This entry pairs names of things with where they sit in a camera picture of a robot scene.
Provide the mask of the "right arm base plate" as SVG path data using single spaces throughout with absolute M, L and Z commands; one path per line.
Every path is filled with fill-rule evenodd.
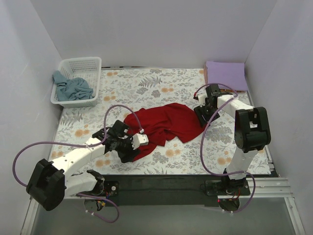
M 208 196 L 230 196 L 240 194 L 250 195 L 249 185 L 246 178 L 241 180 L 207 180 L 204 183 L 205 192 Z

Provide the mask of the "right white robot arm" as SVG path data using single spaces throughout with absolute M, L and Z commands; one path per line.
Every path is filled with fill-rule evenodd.
M 199 102 L 194 108 L 200 125 L 208 129 L 211 122 L 219 118 L 223 110 L 235 120 L 234 140 L 236 150 L 228 167 L 220 177 L 220 187 L 226 194 L 234 194 L 245 185 L 248 168 L 257 155 L 271 141 L 267 111 L 264 107 L 253 107 L 237 99 L 237 92 L 223 92 L 218 84 L 204 86 L 205 93 L 194 93 Z

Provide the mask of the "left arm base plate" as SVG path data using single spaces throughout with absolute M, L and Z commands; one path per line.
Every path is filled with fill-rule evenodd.
M 83 191 L 82 194 L 92 196 L 105 196 L 115 197 L 119 194 L 119 182 L 118 181 L 105 181 L 102 184 L 97 184 L 92 191 Z

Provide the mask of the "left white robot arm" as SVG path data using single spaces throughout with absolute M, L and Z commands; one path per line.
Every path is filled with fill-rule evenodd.
M 40 160 L 26 186 L 26 192 L 46 211 L 55 209 L 64 198 L 86 193 L 91 196 L 105 194 L 105 177 L 89 169 L 84 173 L 77 171 L 94 159 L 108 152 L 116 151 L 123 163 L 131 162 L 139 153 L 139 147 L 149 140 L 143 130 L 129 134 L 129 126 L 117 120 L 112 127 L 94 133 L 83 148 L 53 161 Z

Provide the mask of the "red t shirt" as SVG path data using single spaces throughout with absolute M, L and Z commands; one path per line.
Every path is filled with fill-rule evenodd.
M 175 137 L 182 143 L 187 143 L 204 131 L 195 112 L 179 103 L 150 109 L 142 108 L 134 115 L 127 115 L 124 123 L 130 127 L 129 132 L 139 132 L 138 121 L 148 136 L 149 143 L 139 147 L 140 153 L 134 158 L 134 161 L 149 155 L 157 146 L 165 146 L 167 141 L 171 141 Z

